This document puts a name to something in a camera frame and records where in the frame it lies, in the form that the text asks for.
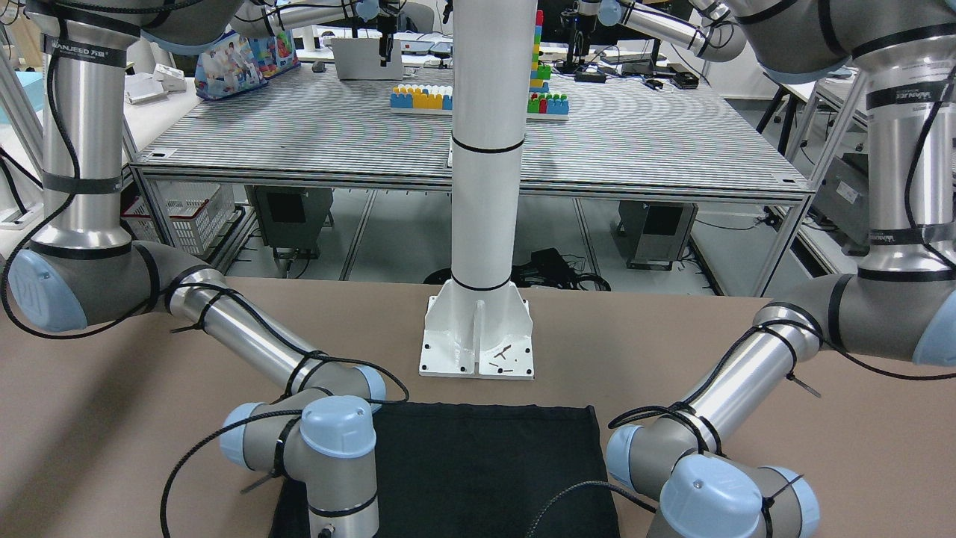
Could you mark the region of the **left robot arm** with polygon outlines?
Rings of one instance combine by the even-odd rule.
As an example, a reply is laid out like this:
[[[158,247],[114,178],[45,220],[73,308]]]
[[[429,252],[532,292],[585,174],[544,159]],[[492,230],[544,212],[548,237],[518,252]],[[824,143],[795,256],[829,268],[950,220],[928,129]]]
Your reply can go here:
[[[954,367],[954,3],[697,1],[713,27],[691,48],[743,40],[775,81],[851,62],[865,81],[869,252],[758,311],[714,369],[668,406],[611,422],[617,490],[658,504],[650,537],[810,537],[819,503],[798,473],[750,467],[723,441],[796,365],[830,348]]]

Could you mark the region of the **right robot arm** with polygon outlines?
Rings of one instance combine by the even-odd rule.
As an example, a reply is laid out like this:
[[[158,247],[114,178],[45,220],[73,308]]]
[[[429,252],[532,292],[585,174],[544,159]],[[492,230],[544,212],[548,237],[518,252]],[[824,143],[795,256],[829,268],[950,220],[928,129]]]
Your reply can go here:
[[[141,37],[202,52],[242,1],[28,1],[48,55],[46,217],[11,253],[2,290],[27,333],[78,339],[95,326],[165,311],[194,323],[283,385],[272,404],[239,406],[212,433],[226,456],[306,486],[310,534],[379,532],[373,412],[385,402],[379,372],[337,359],[253,306],[202,260],[120,225],[122,93],[127,51]]]

